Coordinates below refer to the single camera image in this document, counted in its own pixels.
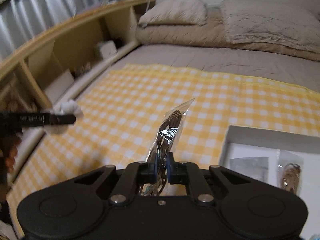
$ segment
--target hand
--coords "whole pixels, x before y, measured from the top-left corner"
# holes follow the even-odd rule
[[[17,146],[21,143],[21,139],[17,138],[14,142],[14,146],[11,148],[9,152],[9,157],[5,160],[5,165],[7,166],[8,173],[13,172],[13,165],[15,163],[15,157],[18,154]]]

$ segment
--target open white box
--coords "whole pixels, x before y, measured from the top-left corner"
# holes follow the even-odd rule
[[[230,126],[225,136],[219,165],[230,168],[230,159],[269,157],[268,183],[276,186],[279,150],[287,150],[304,159],[299,197],[306,203],[309,215],[301,236],[309,239],[312,235],[320,233],[320,137]]]

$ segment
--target gingham tablecloth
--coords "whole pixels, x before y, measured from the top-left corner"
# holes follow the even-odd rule
[[[47,135],[8,195],[28,194],[106,164],[144,160],[164,113],[192,98],[174,153],[208,168],[218,161],[229,125],[320,136],[320,95],[297,85],[162,65],[111,71],[79,101],[85,118],[66,134]]]

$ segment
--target gray curtain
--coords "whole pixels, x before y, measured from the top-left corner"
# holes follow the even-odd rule
[[[0,61],[37,34],[74,15],[118,0],[7,0],[0,5]]]

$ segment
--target screw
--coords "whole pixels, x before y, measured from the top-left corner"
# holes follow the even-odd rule
[[[211,202],[213,199],[214,199],[213,196],[210,194],[201,194],[198,196],[198,200],[202,203]]]
[[[159,204],[160,206],[164,206],[166,203],[167,203],[167,202],[164,201],[164,200],[159,200],[159,201],[158,201],[158,204]]]
[[[127,198],[124,195],[117,194],[117,195],[111,196],[110,200],[113,203],[123,203],[127,200]]]

